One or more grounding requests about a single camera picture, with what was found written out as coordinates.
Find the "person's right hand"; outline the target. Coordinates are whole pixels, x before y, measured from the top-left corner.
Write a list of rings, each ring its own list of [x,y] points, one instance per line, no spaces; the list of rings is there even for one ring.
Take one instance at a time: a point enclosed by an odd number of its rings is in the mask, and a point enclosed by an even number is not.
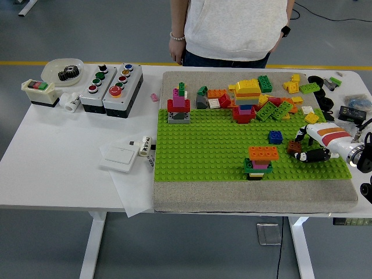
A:
[[[178,65],[182,65],[185,46],[186,46],[186,43],[184,40],[178,41],[178,40],[170,39],[169,41],[169,52],[170,52],[171,58]]]

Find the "person's left hand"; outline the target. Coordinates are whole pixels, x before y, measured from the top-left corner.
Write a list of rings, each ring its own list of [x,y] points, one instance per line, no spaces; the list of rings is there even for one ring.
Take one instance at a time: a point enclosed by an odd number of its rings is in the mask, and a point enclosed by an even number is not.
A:
[[[278,48],[281,40],[282,40],[282,36],[278,39],[278,41],[276,42],[275,46],[271,50],[269,50],[269,53],[273,53],[273,52],[276,51],[276,49]]]

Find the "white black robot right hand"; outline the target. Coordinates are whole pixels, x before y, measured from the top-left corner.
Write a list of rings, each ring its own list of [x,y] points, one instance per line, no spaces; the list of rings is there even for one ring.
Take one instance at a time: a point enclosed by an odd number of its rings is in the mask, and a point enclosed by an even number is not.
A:
[[[301,162],[324,162],[331,158],[341,157],[351,166],[356,166],[364,150],[362,143],[353,143],[353,137],[334,123],[316,123],[303,126],[297,132],[295,141],[302,141],[305,135],[309,136],[309,145],[316,141],[321,148],[307,152],[291,151],[289,153]]]

